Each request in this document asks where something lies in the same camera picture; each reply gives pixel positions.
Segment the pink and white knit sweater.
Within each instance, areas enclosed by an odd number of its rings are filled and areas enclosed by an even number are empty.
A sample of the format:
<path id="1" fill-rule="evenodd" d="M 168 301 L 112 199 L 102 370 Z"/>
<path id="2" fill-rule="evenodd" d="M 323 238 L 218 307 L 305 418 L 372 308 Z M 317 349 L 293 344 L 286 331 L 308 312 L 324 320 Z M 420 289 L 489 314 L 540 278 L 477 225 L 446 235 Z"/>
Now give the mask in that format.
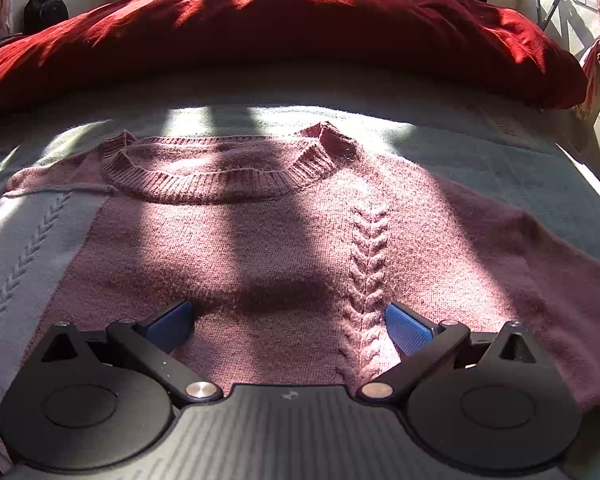
<path id="1" fill-rule="evenodd" d="M 229 387 L 345 384 L 398 362 L 384 313 L 526 324 L 600 406 L 600 260 L 527 211 L 329 124 L 137 139 L 18 171 L 0 198 L 0 402 L 55 322 L 98 330 L 180 299 L 180 359 Z"/>

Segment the green plaid bed blanket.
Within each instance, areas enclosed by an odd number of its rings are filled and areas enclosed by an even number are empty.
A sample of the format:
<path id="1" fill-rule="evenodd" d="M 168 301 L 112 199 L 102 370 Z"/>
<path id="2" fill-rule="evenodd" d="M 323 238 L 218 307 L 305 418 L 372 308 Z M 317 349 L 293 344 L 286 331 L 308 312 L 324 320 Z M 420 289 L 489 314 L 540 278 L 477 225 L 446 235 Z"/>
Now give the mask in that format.
<path id="1" fill-rule="evenodd" d="M 0 194 L 8 178 L 136 136 L 281 136 L 332 122 L 366 148 L 520 207 L 600 259 L 600 152 L 594 127 L 487 93 L 373 68 L 271 65 L 203 70 L 45 92 L 0 113 Z M 31 207 L 0 205 L 0 284 L 14 263 L 2 223 Z"/>

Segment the red duvet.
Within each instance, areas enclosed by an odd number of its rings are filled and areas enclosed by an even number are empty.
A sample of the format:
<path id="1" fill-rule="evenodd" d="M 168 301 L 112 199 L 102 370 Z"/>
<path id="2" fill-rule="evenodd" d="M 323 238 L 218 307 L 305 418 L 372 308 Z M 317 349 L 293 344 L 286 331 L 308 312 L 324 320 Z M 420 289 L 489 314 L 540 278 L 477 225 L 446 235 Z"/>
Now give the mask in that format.
<path id="1" fill-rule="evenodd" d="M 84 84 L 318 58 L 417 70 L 539 108 L 583 102 L 576 58 L 478 0 L 119 0 L 0 47 L 0 112 Z"/>

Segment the black round bag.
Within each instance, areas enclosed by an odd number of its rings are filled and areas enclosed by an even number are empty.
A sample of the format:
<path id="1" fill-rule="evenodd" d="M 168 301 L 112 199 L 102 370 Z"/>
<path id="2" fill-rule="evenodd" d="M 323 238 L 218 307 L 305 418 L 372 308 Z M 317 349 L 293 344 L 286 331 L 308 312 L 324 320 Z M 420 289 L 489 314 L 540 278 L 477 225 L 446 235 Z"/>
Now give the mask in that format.
<path id="1" fill-rule="evenodd" d="M 23 32 L 36 34 L 69 18 L 64 0 L 29 0 L 23 10 Z"/>

